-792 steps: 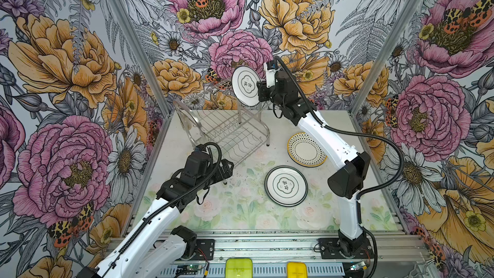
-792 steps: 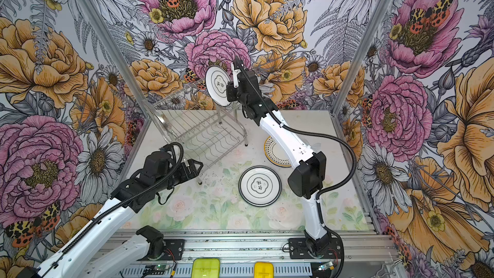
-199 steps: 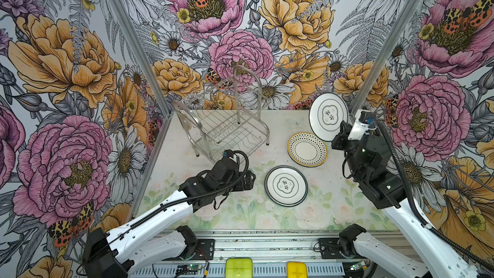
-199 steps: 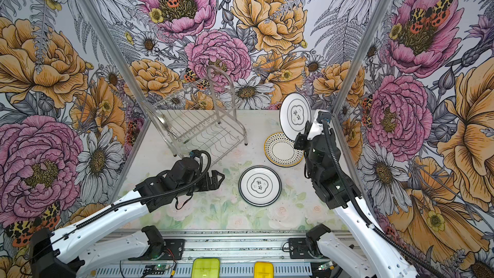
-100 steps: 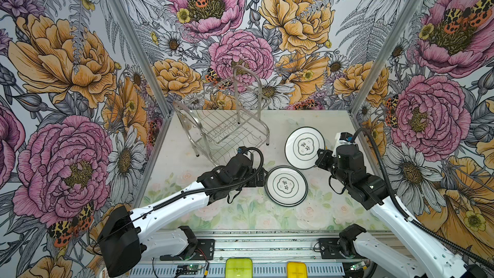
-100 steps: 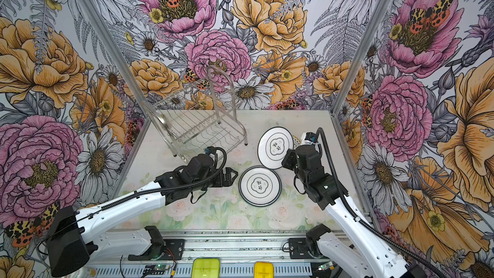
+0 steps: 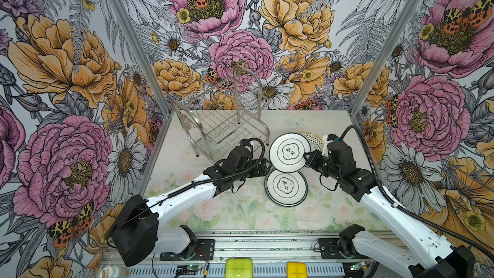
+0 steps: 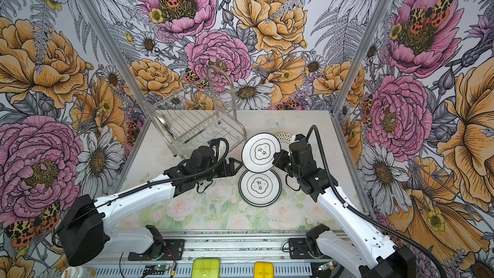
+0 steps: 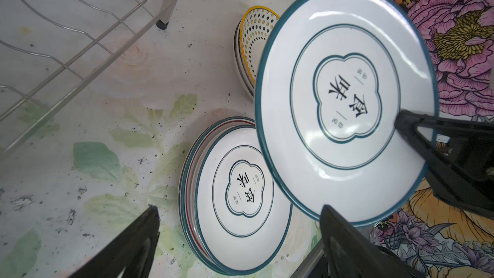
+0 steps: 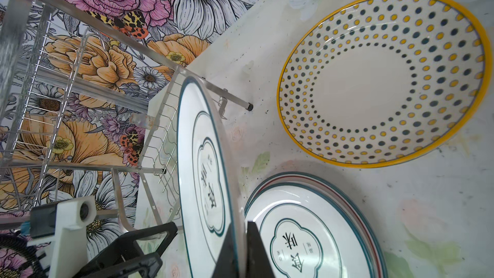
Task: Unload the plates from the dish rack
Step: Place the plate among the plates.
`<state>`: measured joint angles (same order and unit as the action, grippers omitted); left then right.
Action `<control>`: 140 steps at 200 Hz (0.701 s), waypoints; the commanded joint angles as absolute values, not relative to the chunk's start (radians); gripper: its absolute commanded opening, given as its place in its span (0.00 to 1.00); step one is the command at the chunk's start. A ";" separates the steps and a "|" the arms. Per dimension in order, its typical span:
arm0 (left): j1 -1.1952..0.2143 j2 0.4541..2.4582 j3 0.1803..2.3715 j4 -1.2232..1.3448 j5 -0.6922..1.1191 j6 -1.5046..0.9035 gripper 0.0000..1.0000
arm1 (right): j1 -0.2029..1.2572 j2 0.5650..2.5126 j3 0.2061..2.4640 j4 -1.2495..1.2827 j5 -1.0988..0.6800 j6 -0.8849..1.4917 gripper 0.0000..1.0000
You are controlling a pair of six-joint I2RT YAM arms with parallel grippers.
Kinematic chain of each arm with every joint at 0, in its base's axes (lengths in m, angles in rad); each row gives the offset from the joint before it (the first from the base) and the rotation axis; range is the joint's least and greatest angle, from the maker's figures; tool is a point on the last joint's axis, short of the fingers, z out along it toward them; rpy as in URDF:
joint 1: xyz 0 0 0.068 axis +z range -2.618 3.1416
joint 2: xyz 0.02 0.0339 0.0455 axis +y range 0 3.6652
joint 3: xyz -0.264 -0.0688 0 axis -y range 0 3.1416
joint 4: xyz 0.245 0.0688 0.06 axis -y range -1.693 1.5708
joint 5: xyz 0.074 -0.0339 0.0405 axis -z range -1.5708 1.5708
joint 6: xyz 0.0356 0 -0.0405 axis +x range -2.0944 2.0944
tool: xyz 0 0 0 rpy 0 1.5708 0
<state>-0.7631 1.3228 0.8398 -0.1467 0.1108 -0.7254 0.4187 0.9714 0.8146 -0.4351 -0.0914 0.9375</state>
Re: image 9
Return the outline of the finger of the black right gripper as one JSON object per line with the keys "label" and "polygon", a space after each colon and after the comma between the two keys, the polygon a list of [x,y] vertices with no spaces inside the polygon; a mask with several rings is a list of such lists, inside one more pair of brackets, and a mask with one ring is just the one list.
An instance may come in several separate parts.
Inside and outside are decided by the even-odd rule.
{"label": "finger of the black right gripper", "polygon": [[442,202],[493,217],[493,124],[402,110],[400,135],[427,163],[425,178]]}

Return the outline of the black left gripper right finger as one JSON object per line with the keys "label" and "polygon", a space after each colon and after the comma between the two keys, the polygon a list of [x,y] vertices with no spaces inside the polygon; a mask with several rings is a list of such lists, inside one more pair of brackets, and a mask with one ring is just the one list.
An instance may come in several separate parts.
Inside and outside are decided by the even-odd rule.
{"label": "black left gripper right finger", "polygon": [[378,248],[332,206],[323,206],[320,227],[331,277],[408,277],[407,266]]}

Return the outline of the silver metal dish rack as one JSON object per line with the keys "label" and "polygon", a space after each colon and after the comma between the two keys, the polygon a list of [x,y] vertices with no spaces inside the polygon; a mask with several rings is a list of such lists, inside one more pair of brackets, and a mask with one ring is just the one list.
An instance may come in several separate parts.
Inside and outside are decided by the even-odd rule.
{"label": "silver metal dish rack", "polygon": [[33,135],[178,0],[1,0],[1,158]]}

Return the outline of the white plate teal rim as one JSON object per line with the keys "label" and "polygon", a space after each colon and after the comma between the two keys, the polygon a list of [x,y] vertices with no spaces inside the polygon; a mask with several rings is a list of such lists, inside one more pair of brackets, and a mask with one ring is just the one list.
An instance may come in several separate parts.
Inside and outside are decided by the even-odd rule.
{"label": "white plate teal rim", "polygon": [[250,275],[274,259],[293,207],[266,165],[254,126],[229,127],[211,141],[194,192],[199,238],[222,271]]}

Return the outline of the white plate yellow rim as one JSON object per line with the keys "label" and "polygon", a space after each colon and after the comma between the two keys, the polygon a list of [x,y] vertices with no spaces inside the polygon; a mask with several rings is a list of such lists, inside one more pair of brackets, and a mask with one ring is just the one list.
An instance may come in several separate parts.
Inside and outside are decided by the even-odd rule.
{"label": "white plate yellow rim", "polygon": [[239,25],[240,62],[254,88],[262,52],[267,40],[279,20],[279,16],[265,6],[253,6],[243,15]]}

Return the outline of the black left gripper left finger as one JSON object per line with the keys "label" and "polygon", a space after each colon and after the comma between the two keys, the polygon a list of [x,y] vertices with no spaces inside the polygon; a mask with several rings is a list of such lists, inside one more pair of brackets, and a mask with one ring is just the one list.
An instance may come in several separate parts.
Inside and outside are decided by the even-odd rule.
{"label": "black left gripper left finger", "polygon": [[160,227],[158,207],[151,205],[72,277],[148,277]]}

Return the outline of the white plate grey swirl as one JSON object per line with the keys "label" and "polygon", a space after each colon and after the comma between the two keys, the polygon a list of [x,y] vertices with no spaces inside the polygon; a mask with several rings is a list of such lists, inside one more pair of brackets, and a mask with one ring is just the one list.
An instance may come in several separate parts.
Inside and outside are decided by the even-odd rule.
{"label": "white plate grey swirl", "polygon": [[240,126],[243,124],[247,124],[249,126],[255,126],[255,121],[252,118],[248,117],[228,117],[222,120],[219,120],[202,132],[198,136],[198,138],[193,143],[190,148],[187,157],[185,158],[185,162],[183,164],[181,170],[181,176],[179,181],[178,188],[178,212],[180,215],[180,225],[181,230],[183,231],[184,237],[189,244],[189,247],[192,253],[210,270],[223,275],[233,275],[233,273],[226,272],[221,270],[218,265],[216,265],[210,257],[207,256],[206,252],[203,252],[198,240],[196,239],[193,231],[192,231],[192,223],[189,219],[189,197],[190,197],[190,180],[192,175],[190,172],[193,171],[193,161],[197,156],[199,148],[204,144],[206,140],[210,140],[217,136],[221,131],[226,130],[229,127]]}

